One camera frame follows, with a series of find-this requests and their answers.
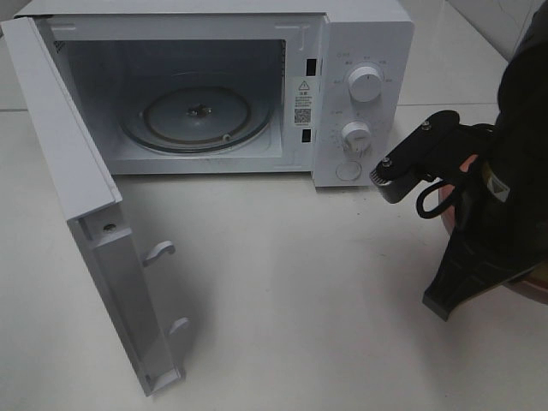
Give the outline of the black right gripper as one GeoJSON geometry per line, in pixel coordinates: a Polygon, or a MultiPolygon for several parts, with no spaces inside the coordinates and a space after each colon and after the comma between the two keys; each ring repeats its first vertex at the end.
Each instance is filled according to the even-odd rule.
{"type": "Polygon", "coordinates": [[[446,321],[461,304],[547,260],[547,129],[460,126],[455,228],[422,303],[446,321]]]}

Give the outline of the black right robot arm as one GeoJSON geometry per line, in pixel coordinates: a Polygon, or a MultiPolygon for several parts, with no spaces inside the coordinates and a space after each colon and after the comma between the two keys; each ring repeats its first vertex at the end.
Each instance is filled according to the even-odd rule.
{"type": "Polygon", "coordinates": [[[492,145],[464,182],[438,182],[450,239],[422,302],[442,320],[464,302],[519,281],[547,259],[547,5],[503,73],[492,145]]]}

